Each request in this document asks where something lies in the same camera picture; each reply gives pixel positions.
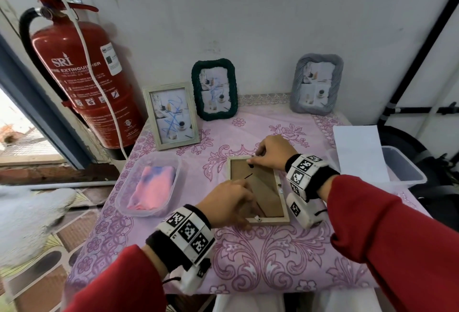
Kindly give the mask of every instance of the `fire extinguisher label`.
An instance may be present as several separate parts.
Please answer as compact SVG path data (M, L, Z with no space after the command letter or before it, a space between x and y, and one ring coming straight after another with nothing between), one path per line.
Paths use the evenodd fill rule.
M120 71L123 70L111 42L101 46L100 51L104 56L105 63L107 63L107 67L110 70L110 74L112 74L112 76L117 75Z

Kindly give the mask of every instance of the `white cable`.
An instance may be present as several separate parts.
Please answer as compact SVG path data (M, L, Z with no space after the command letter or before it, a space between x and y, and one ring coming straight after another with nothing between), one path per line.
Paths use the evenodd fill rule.
M458 80L459 80L459 64L456 66L456 69L454 70L453 74L448 79L448 81L445 83L443 88L439 91L437 97L435 98L435 104L430 109L429 113L427 114L427 117L422 121L422 124L416 133L416 136L415 136L416 139L418 140L420 139L421 135L424 133L427 126L430 124L432 119L437 114L438 108L442 106L443 101L445 100L447 95L449 95L449 93L451 92L451 89L454 87L454 85L456 84Z
M84 41L83 33L81 32L81 29L80 29L80 27L78 25L78 21L77 21L77 19L75 19L75 16L73 15L71 7L68 5L68 2L66 0L62 0L62 2L64 3L64 6L67 9L67 12L68 12L67 16L70 18L70 20L75 25L75 28L77 29L78 36L80 37L81 43L83 44L84 55L86 57L86 62L88 63L88 71L89 71L89 74L91 75L91 79L92 79L92 81L94 81L97 89L99 90L100 94L102 95L102 97L104 98L105 102L107 103L107 106L108 106L108 109L110 110L110 113L112 114L113 122L115 123L116 133L118 134L119 146L120 146L121 151L122 151L122 153L124 155L124 158L127 160L128 156L127 156L126 152L124 151L123 139L121 138L121 131L119 130L118 121L117 121L115 112L113 111L112 105L110 104L107 96L105 95L104 90L102 90L102 87L97 82L97 80L96 80L96 78L94 76L94 72L92 71L91 59L89 58L88 47L86 45L86 42Z

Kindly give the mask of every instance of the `white sticker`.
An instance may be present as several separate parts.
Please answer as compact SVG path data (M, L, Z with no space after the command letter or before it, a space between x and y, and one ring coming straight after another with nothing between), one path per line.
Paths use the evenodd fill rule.
M85 99L85 101L87 102L88 105L95 105L95 100L92 97Z
M108 44L101 46L100 51L104 56L105 63L107 64L108 69L110 70L110 74L117 75L123 69L121 68L121 64L119 63L118 56L113 49L112 43L109 42Z

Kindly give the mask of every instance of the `wooden picture frame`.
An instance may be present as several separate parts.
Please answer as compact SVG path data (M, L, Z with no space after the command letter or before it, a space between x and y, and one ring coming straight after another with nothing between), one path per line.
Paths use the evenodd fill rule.
M232 156L228 157L227 159L227 178L228 180L231 180L231 162L232 161L246 161L248 158L251 156ZM281 225L289 225L290 224L290 216L288 214L288 209L287 205L285 203L285 197L284 197L284 192L282 190L281 182L280 182L280 177L279 177L279 172L277 170L272 170L274 174L274 180L275 180L275 187L277 189L277 194L280 198L280 204L282 206L282 213L283 216L279 217L260 217L258 219L255 218L247 218L247 220L253 225L253 226L281 226Z
M191 70L198 116L205 121L229 119L238 108L234 65L230 60L198 61Z
M142 90L156 150L199 143L196 107L189 82Z

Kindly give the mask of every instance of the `black wristband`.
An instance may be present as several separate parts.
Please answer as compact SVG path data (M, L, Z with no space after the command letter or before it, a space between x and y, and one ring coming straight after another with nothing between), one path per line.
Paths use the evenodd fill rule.
M210 222L203 212L193 205L184 205L183 207L195 213L209 229L211 228ZM169 236L163 234L161 231L155 231L146 239L145 243L156 253L169 272L172 272L179 266L183 266L185 271L190 269L192 262L175 245Z
M319 190L320 187L324 185L324 182L326 182L328 178L337 174L339 173L329 166L319 168L317 172L311 177L306 190L304 190L306 193L306 202L310 199L320 198L317 194L317 190Z
M289 158L285 164L285 172L288 173L288 171L290 170L291 168L291 165L296 161L296 159L298 157L300 157L301 154L300 153L296 153L294 154L291 158Z

